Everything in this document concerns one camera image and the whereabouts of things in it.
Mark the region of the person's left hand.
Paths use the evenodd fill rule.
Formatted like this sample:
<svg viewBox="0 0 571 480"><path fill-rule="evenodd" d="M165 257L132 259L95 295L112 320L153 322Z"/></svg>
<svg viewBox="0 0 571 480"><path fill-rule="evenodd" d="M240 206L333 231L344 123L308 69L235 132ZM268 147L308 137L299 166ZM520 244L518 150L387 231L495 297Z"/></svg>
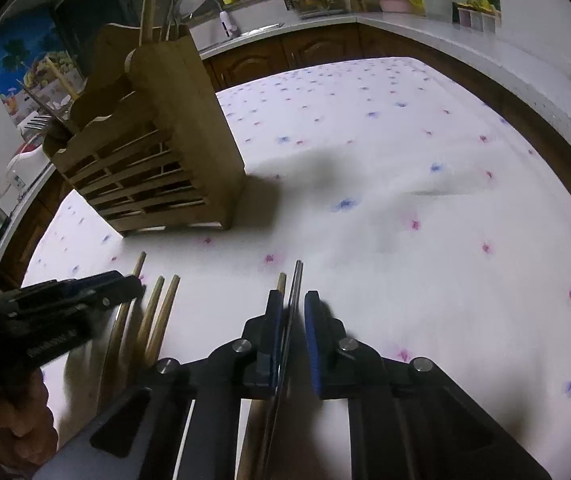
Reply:
<svg viewBox="0 0 571 480"><path fill-rule="evenodd" d="M49 392L38 368L18 406L0 402L0 463L29 476L58 450L58 431Z"/></svg>

